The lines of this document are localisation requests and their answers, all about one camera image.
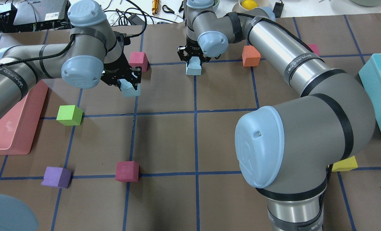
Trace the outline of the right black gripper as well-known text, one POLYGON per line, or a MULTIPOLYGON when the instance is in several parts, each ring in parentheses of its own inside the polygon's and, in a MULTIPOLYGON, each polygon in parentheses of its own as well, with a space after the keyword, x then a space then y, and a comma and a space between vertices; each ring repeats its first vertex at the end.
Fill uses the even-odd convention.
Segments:
POLYGON ((207 57, 203 54, 202 49, 198 43, 190 42, 187 43, 186 46, 178 46, 177 54, 180 60, 186 62, 187 65, 193 56, 199 57, 200 66, 202 66, 203 63, 208 63, 211 60, 210 57, 207 57))

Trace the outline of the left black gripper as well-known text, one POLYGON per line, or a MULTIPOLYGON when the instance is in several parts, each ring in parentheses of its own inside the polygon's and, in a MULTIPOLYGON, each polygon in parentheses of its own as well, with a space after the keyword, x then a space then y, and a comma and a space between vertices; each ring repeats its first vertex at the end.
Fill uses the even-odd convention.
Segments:
POLYGON ((116 61, 104 63, 104 73, 101 76, 101 80, 107 85, 114 85, 122 91, 120 79, 125 79, 132 84, 134 90, 138 90, 141 77, 142 67, 133 68, 127 61, 126 56, 121 54, 116 61))

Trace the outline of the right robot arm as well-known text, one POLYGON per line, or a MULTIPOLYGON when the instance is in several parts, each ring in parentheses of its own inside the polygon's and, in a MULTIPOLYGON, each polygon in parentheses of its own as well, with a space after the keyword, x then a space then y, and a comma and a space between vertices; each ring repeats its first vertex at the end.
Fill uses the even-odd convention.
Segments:
POLYGON ((240 118, 235 149, 247 183, 267 199, 274 231, 321 231, 327 166, 359 153, 375 130, 371 100, 346 71, 256 8, 218 18, 212 0, 184 1, 187 39, 196 54, 218 57, 247 40, 299 98, 240 118))

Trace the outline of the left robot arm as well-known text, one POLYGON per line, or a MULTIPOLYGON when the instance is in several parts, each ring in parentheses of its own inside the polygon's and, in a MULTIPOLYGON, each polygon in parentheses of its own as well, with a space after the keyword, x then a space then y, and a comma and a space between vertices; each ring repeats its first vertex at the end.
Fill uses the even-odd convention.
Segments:
POLYGON ((123 52, 125 34, 117 33, 94 0, 81 0, 68 10, 73 28, 67 44, 13 46, 0 57, 0 119, 43 79, 62 78, 76 88, 103 81, 139 90, 141 67, 131 67, 123 52))

